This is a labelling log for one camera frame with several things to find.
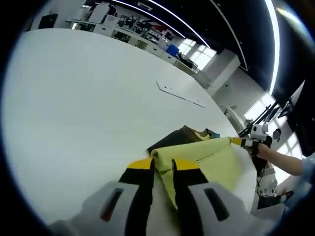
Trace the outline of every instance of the shirt sleeve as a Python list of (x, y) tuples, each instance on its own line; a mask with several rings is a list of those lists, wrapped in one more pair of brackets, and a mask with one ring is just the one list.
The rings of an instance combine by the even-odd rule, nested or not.
[(302, 160), (302, 179), (306, 182), (310, 182), (315, 168), (315, 153)]

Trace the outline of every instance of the desk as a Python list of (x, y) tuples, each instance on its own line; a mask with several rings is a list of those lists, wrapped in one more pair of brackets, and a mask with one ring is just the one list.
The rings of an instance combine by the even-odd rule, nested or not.
[[(132, 38), (134, 38), (135, 40), (138, 40), (138, 42), (132, 42), (130, 43), (131, 45), (133, 46), (136, 46), (142, 50), (146, 50), (147, 47), (150, 47), (151, 49), (156, 49), (156, 50), (160, 50), (160, 54), (162, 55), (162, 50), (160, 48), (158, 48), (157, 44), (154, 44), (153, 42), (141, 37), (141, 35), (133, 32), (133, 31), (130, 31), (128, 29), (125, 29), (125, 28), (122, 28), (122, 27), (119, 27), (119, 26), (108, 26), (108, 25), (103, 25), (103, 24), (98, 24), (98, 23), (92, 23), (92, 22), (88, 22), (88, 21), (80, 21), (80, 20), (68, 20), (66, 22), (69, 22), (69, 23), (80, 23), (80, 24), (92, 24), (92, 25), (95, 25), (95, 29), (93, 32), (95, 33), (100, 33), (102, 35), (106, 35), (106, 36), (109, 36), (109, 37), (113, 37), (113, 35), (115, 33), (112, 33), (112, 31), (119, 31), (119, 32), (122, 32), (126, 35), (129, 35), (131, 36)], [(108, 35), (107, 33), (103, 33), (101, 32), (101, 29), (104, 28), (106, 30), (108, 29), (111, 29), (110, 30), (110, 35)], [(189, 68), (188, 66), (186, 66), (184, 63), (182, 63), (180, 60), (178, 60), (177, 58), (173, 57), (173, 59), (171, 59), (170, 61), (172, 61), (171, 63), (179, 68), (180, 70), (184, 71), (185, 73), (189, 74), (189, 75), (194, 75), (196, 74), (196, 71)]]
[[(206, 108), (160, 91), (157, 80)], [(147, 147), (183, 125), (237, 135), (191, 76), (100, 34), (70, 29), (24, 33), (3, 86), (7, 161), (25, 199), (46, 223), (77, 214), (87, 197), (118, 180), (129, 163), (146, 157)], [(256, 172), (247, 152), (235, 150), (244, 174), (234, 193), (250, 210)], [(176, 235), (162, 191), (155, 183), (149, 235)]]

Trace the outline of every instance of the human hand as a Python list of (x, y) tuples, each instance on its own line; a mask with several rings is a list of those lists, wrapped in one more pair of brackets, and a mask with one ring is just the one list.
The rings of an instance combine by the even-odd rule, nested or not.
[(258, 154), (257, 154), (258, 157), (268, 160), (270, 155), (271, 155), (271, 149), (267, 145), (265, 144), (258, 145)]

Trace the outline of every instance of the white wall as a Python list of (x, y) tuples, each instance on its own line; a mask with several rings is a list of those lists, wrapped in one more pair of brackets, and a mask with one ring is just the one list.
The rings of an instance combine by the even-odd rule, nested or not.
[(236, 106), (235, 112), (243, 116), (263, 94), (264, 90), (238, 68), (212, 98), (218, 105)]
[(50, 0), (34, 18), (31, 30), (38, 29), (41, 18), (49, 14), (58, 14), (55, 28), (67, 28), (68, 23), (65, 21), (73, 16), (84, 3), (85, 0)]
[(190, 58), (200, 47), (200, 44), (195, 43), (195, 45), (193, 45), (193, 47), (186, 53), (186, 57)]
[(207, 89), (207, 93), (213, 96), (230, 78), (234, 71), (240, 65), (240, 61), (236, 54), (224, 49), (223, 52), (214, 59), (212, 64), (203, 72), (211, 78), (211, 86)]

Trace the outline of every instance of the ceiling light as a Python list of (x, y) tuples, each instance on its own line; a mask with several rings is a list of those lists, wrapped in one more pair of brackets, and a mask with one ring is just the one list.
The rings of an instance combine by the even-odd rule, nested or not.
[(274, 70), (272, 73), (272, 79), (271, 79), (271, 85), (269, 89), (269, 94), (272, 95), (272, 92), (274, 91), (277, 74), (278, 74), (278, 68), (279, 68), (279, 60), (280, 60), (280, 33), (279, 33), (279, 26), (276, 16), (275, 8), (271, 2), (271, 0), (265, 0), (265, 3), (267, 5), (271, 24), (272, 24), (272, 30), (274, 32), (274, 41), (275, 41), (275, 61), (274, 61)]
[(172, 16), (174, 16), (176, 19), (178, 19), (180, 22), (182, 22), (185, 26), (187, 26), (198, 38), (200, 38), (200, 40), (208, 47), (210, 48), (210, 46), (207, 44), (207, 42), (192, 28), (190, 27), (185, 21), (183, 21), (181, 18), (179, 18), (177, 15), (175, 15), (173, 12), (171, 12), (170, 10), (168, 10), (167, 8), (165, 8), (164, 6), (156, 3), (153, 0), (147, 0), (157, 6), (159, 6), (160, 8), (162, 8), (163, 10), (167, 11), (169, 14), (171, 14)]
[(126, 6), (130, 6), (130, 7), (134, 8), (134, 9), (137, 9), (138, 11), (141, 11), (141, 12), (143, 12), (143, 13), (146, 13), (147, 15), (149, 15), (149, 16), (151, 16), (151, 17), (153, 17), (153, 18), (155, 18), (155, 19), (161, 21), (161, 22), (164, 23), (165, 25), (167, 25), (169, 28), (171, 28), (172, 30), (174, 30), (174, 31), (175, 31), (177, 34), (179, 34), (181, 37), (186, 38), (183, 34), (179, 33), (176, 29), (174, 29), (173, 27), (171, 27), (168, 23), (166, 23), (166, 22), (164, 22), (163, 20), (159, 19), (158, 17), (152, 15), (151, 13), (146, 12), (146, 11), (144, 11), (144, 10), (138, 8), (138, 7), (135, 7), (135, 6), (133, 6), (133, 5), (130, 5), (130, 4), (125, 3), (125, 2), (122, 2), (122, 1), (118, 1), (118, 0), (112, 0), (112, 1), (121, 3), (121, 4), (126, 5)]
[(293, 21), (294, 23), (300, 25), (301, 24), (301, 21), (295, 16), (293, 15), (292, 13), (290, 12), (287, 12), (285, 10), (282, 10), (281, 8), (278, 8), (277, 7), (277, 10), (278, 12), (283, 15), (284, 17), (286, 17), (287, 19), (290, 19), (291, 21)]

